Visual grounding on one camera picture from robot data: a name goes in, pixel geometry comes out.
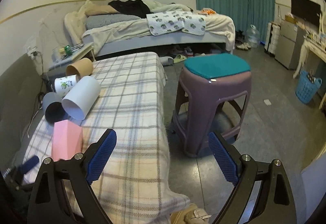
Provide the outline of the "pink faceted plastic cup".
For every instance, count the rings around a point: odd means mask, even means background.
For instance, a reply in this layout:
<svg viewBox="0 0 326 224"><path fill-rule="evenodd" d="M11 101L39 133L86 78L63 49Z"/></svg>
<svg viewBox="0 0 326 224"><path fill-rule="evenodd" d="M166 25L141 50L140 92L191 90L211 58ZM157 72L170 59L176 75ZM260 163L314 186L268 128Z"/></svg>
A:
<svg viewBox="0 0 326 224"><path fill-rule="evenodd" d="M51 157L56 162L69 160L82 152L83 130L69 120L54 123Z"/></svg>

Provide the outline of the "white plastic cup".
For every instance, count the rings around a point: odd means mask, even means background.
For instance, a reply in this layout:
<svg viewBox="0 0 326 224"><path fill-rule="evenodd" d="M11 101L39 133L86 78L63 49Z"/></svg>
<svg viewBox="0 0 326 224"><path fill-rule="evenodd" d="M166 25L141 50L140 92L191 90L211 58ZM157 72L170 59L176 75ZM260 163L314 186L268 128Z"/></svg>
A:
<svg viewBox="0 0 326 224"><path fill-rule="evenodd" d="M62 99L62 107L73 119L86 118L101 91L100 83L91 76L83 77Z"/></svg>

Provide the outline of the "white cup with green print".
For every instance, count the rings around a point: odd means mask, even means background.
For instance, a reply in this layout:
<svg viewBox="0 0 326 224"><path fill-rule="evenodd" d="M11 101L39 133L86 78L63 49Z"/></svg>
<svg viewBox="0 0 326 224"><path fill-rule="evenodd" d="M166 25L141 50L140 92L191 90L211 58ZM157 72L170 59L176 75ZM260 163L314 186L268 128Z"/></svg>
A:
<svg viewBox="0 0 326 224"><path fill-rule="evenodd" d="M78 75L56 78L54 81L55 92L61 97L65 96L80 80Z"/></svg>

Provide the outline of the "plaid table cloth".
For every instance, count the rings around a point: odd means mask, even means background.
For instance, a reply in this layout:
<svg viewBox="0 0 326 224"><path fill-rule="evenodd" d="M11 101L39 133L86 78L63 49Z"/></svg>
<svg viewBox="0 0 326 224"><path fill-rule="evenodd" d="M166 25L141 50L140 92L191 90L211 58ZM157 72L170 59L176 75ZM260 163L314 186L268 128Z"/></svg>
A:
<svg viewBox="0 0 326 224"><path fill-rule="evenodd" d="M100 94L82 121L82 152L69 160L51 157L54 124L45 117L25 157L40 162L25 180L33 183L29 223L169 223L189 198L168 185L170 153L164 127L165 73L157 54L136 53L95 62L91 77ZM116 146L99 179L86 181L85 151L106 129Z"/></svg>

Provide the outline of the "grey sofa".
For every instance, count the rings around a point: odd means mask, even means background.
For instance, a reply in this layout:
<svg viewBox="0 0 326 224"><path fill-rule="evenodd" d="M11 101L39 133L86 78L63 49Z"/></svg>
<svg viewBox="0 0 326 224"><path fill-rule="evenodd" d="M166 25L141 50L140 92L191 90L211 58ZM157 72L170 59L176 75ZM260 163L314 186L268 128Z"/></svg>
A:
<svg viewBox="0 0 326 224"><path fill-rule="evenodd" d="M1 170L14 161L34 115L44 82L28 55L22 55L1 75Z"/></svg>

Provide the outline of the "white bedside table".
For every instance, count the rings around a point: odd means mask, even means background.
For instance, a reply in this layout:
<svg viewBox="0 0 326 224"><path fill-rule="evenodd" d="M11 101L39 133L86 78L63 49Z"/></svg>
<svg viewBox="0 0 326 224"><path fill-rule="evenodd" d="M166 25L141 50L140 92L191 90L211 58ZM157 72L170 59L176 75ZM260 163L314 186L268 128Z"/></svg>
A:
<svg viewBox="0 0 326 224"><path fill-rule="evenodd" d="M68 57L65 56L53 62L53 64L48 68L48 71L54 70L56 68L61 68L68 64L74 63L84 58L89 53L91 54L91 58L95 60L95 54L94 54L92 43L84 44L82 47L74 50L71 56Z"/></svg>

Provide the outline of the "blue laundry basket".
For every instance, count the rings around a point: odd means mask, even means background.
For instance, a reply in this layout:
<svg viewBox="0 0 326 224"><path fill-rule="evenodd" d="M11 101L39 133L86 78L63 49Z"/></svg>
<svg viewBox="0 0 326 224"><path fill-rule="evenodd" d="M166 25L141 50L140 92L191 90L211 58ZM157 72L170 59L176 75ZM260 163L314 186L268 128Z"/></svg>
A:
<svg viewBox="0 0 326 224"><path fill-rule="evenodd" d="M300 72L295 94L302 103L308 104L318 89L321 87L321 85L321 78L316 78L310 72L302 70Z"/></svg>

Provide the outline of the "green slipper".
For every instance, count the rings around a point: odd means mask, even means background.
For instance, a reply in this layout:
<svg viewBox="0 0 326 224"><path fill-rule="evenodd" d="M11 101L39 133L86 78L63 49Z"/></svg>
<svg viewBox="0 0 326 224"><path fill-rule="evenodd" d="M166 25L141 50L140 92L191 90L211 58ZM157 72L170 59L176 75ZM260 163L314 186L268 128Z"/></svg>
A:
<svg viewBox="0 0 326 224"><path fill-rule="evenodd" d="M180 63L180 62L184 62L188 57L186 55L183 54L178 54L175 58L174 58L174 64Z"/></svg>

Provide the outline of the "bed with beige sheets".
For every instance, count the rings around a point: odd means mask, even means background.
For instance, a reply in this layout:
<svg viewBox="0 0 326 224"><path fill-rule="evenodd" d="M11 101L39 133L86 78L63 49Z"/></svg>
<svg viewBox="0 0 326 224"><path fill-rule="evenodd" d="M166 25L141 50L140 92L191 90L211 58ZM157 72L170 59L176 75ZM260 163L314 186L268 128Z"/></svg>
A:
<svg viewBox="0 0 326 224"><path fill-rule="evenodd" d="M229 16L152 0L89 0L64 17L72 43L90 44L97 57L171 44L224 43L231 53L235 26Z"/></svg>

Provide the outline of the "clear water jug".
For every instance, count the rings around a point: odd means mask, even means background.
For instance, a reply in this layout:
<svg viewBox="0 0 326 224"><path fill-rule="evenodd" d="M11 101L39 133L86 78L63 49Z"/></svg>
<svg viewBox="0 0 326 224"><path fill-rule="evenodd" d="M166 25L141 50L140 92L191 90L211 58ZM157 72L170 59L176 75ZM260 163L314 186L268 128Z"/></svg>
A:
<svg viewBox="0 0 326 224"><path fill-rule="evenodd" d="M245 34L245 42L248 44L249 48L257 48L260 44L260 32L257 30L256 26L251 24Z"/></svg>

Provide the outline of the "checkered pillow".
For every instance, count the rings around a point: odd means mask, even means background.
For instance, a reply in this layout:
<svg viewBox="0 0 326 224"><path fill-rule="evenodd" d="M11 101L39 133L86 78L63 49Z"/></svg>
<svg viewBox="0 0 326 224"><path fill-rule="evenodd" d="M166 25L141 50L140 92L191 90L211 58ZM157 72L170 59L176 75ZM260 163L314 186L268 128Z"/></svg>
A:
<svg viewBox="0 0 326 224"><path fill-rule="evenodd" d="M125 15L121 13L89 16L86 19L86 29L91 30L94 28L100 28L118 22L126 22L139 19L140 17L134 15Z"/></svg>

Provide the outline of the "white suitcase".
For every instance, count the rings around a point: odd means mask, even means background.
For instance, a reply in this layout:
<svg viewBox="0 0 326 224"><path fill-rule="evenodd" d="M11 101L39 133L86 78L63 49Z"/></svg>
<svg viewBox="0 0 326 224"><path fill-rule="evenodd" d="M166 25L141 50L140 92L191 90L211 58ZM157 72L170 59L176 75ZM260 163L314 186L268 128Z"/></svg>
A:
<svg viewBox="0 0 326 224"><path fill-rule="evenodd" d="M264 52L271 57L275 57L277 43L280 37L281 26L274 22L268 23L268 29L265 38Z"/></svg>

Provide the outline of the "white leaf-print mat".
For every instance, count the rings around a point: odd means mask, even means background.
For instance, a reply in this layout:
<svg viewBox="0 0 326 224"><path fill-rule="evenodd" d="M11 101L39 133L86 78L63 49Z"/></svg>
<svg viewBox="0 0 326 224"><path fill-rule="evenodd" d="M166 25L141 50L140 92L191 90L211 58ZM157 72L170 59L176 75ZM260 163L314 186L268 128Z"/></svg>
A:
<svg viewBox="0 0 326 224"><path fill-rule="evenodd" d="M147 14L148 27L152 35L163 35L181 31L192 35L203 36L206 22L202 15L185 11L166 11Z"/></svg>

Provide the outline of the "white dresser table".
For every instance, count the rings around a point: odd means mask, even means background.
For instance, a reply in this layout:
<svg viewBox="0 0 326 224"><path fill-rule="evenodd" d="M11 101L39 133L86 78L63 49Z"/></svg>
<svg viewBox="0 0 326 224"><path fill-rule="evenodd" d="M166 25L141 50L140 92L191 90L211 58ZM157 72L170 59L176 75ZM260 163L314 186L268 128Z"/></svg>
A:
<svg viewBox="0 0 326 224"><path fill-rule="evenodd" d="M321 78L323 85L325 83L325 77L321 77L321 75L317 73L320 62L325 63L325 47L309 37L304 36L298 66L293 74L293 79L300 77L300 72L305 70L316 78Z"/></svg>

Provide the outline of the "black television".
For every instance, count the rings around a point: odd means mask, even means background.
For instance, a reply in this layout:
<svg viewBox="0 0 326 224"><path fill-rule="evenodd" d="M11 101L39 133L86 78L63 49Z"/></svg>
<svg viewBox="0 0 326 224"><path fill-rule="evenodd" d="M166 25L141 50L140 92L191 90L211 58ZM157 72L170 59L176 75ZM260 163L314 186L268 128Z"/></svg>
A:
<svg viewBox="0 0 326 224"><path fill-rule="evenodd" d="M320 25L321 7L310 0L291 0L291 14L317 27Z"/></svg>

